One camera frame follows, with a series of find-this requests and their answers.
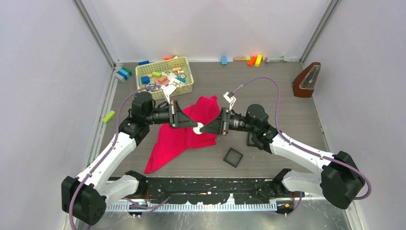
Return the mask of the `round white brooch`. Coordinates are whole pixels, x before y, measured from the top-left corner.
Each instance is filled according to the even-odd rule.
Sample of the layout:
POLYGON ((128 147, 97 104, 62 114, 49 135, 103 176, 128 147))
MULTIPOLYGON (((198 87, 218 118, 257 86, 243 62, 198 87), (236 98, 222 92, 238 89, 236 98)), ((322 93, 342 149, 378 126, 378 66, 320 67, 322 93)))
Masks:
POLYGON ((193 127, 193 132, 196 135, 201 135, 203 132, 201 131, 201 129, 204 127, 204 124, 201 122, 197 122, 197 126, 193 127))

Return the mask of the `pink red garment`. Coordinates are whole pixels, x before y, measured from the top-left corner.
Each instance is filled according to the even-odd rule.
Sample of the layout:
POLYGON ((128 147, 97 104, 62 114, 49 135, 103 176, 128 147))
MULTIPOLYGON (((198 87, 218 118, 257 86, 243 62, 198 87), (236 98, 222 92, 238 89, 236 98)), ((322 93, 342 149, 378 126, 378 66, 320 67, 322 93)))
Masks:
MULTIPOLYGON (((215 95, 201 96, 195 104, 183 109, 183 112, 195 122, 207 125, 220 113, 218 98, 215 95)), ((215 134, 196 134, 192 128, 170 128, 169 125, 162 125, 144 173, 157 171, 188 149, 213 146, 216 138, 215 134)))

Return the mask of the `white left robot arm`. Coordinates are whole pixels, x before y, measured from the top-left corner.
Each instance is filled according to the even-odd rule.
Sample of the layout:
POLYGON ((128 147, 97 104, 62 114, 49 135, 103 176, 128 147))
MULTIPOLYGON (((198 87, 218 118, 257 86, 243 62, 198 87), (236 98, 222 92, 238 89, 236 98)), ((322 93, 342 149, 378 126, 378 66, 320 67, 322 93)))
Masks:
POLYGON ((188 149, 216 144, 214 134, 195 132, 218 115, 220 108, 216 96, 201 96, 185 109, 175 100, 157 106, 146 91, 134 92, 130 99, 129 115, 118 121, 109 145, 84 171, 76 177, 67 176, 61 184, 62 209, 68 213, 73 229, 76 219, 89 226, 95 225, 111 204, 128 195, 142 198, 146 194, 144 177, 138 173, 130 172, 115 183, 108 183, 108 179, 139 146, 151 125, 160 128, 144 170, 147 174, 159 170, 188 149))

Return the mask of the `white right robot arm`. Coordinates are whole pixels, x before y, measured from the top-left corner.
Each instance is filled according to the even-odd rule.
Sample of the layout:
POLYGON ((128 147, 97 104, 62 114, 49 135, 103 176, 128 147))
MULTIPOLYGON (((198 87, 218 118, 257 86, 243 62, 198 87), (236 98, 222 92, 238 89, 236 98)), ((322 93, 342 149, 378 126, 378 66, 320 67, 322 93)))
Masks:
POLYGON ((245 116, 220 110, 220 134, 242 131, 251 135, 251 142, 259 150, 289 159, 308 173, 291 169, 282 170, 275 178, 273 190, 278 196, 292 192, 305 192, 323 196, 330 204, 347 209, 354 200, 367 198, 372 186, 360 172, 353 158, 346 152, 331 153, 301 143, 268 122, 268 114, 259 104, 248 107, 245 116))

